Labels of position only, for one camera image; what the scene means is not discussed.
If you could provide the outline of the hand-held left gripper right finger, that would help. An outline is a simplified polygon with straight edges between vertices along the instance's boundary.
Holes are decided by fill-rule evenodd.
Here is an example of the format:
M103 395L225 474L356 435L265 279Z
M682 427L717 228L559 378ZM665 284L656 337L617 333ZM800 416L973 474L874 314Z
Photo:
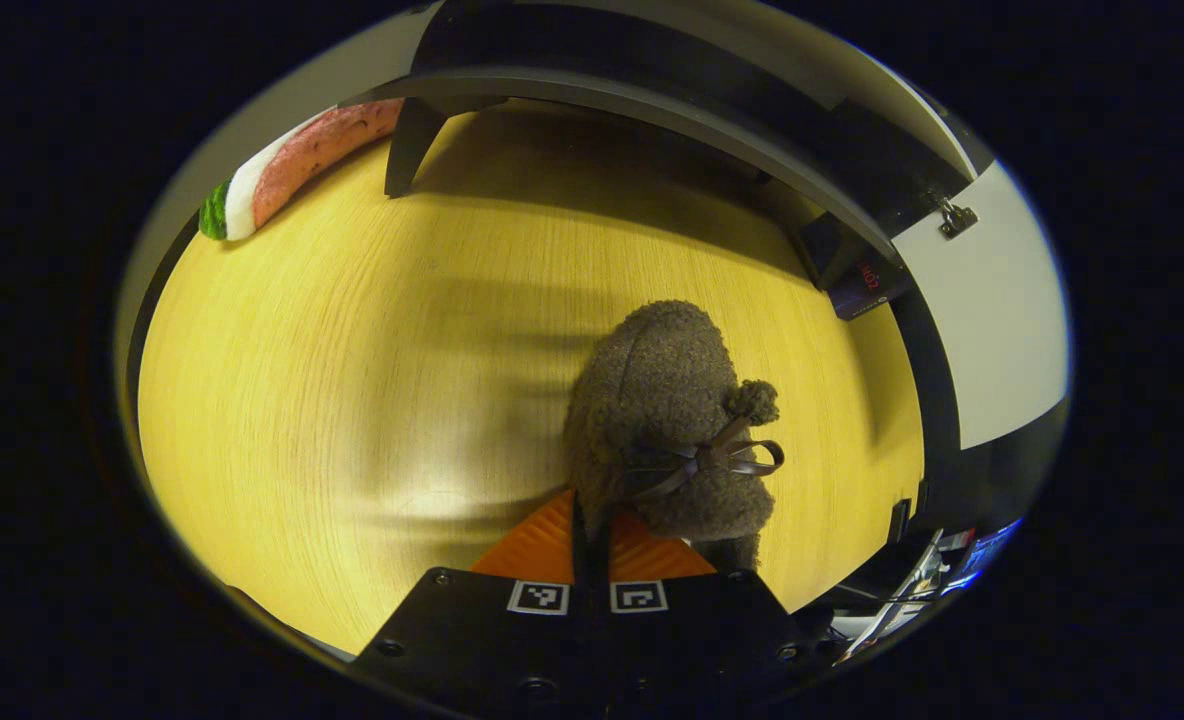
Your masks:
M757 716L819 679L821 639L755 571L716 571L633 512L588 546L588 684L601 716Z

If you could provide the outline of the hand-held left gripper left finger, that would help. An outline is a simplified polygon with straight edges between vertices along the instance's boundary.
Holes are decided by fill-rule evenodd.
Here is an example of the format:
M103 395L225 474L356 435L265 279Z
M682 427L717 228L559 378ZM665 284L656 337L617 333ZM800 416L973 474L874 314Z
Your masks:
M579 716L593 707L574 495L532 512L470 568L427 568L350 669L451 716Z

